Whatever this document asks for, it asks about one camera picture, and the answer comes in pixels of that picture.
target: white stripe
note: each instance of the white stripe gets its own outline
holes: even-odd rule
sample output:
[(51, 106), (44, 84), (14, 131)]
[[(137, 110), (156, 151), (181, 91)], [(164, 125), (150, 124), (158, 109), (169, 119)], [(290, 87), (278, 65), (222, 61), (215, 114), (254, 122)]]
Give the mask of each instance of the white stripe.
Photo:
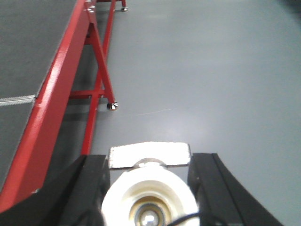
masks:
[(0, 98), (0, 106), (9, 106), (9, 105), (20, 105), (31, 103), (35, 99), (35, 95), (22, 96), (22, 97), (7, 97)]

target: gray vinyl floor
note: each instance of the gray vinyl floor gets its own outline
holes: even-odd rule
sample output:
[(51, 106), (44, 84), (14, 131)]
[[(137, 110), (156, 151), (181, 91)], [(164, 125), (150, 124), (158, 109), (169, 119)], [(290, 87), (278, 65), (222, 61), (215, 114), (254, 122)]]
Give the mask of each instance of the gray vinyl floor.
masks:
[[(128, 12), (116, 10), (108, 58), (119, 109), (107, 111), (102, 100), (92, 153), (144, 141), (218, 153), (278, 220), (300, 226), (301, 26), (294, 15), (277, 0), (127, 3)], [(103, 31), (108, 5), (97, 10)], [(89, 51), (74, 89), (91, 86)], [(48, 178), (80, 153), (87, 113), (87, 101), (70, 101)]]

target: dark gray mat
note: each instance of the dark gray mat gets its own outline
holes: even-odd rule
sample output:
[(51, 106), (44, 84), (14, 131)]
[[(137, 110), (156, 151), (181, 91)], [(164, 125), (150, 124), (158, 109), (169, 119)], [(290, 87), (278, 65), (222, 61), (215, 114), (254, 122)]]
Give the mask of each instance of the dark gray mat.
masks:
[(32, 111), (33, 103), (0, 107), (0, 192)]
[(76, 0), (3, 0), (0, 98), (38, 95)]

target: red metal frame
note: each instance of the red metal frame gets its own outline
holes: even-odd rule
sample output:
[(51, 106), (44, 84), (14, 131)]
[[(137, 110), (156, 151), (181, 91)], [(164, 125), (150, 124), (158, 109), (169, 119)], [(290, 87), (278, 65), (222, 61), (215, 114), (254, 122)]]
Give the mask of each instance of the red metal frame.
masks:
[[(43, 186), (69, 97), (91, 98), (82, 154), (90, 152), (99, 98), (106, 97), (109, 103), (115, 102), (106, 66), (106, 57), (116, 1), (120, 0), (112, 0), (111, 3), (105, 35), (106, 41), (102, 46), (93, 8), (96, 0), (78, 0), (49, 74), (36, 99), (0, 194), (0, 212), (27, 198), (33, 191)], [(95, 87), (94, 90), (71, 92), (85, 44), (93, 46), (98, 62), (99, 69)]]

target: chrome foot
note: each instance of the chrome foot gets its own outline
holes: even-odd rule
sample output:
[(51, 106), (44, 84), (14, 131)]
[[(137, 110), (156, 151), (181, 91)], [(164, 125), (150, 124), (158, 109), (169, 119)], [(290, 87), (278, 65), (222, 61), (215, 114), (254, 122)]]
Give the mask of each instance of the chrome foot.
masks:
[(121, 12), (127, 12), (128, 11), (128, 7), (122, 7), (121, 8)]
[(107, 109), (109, 109), (110, 111), (115, 111), (118, 108), (118, 103), (114, 102), (112, 104), (108, 103), (107, 104)]

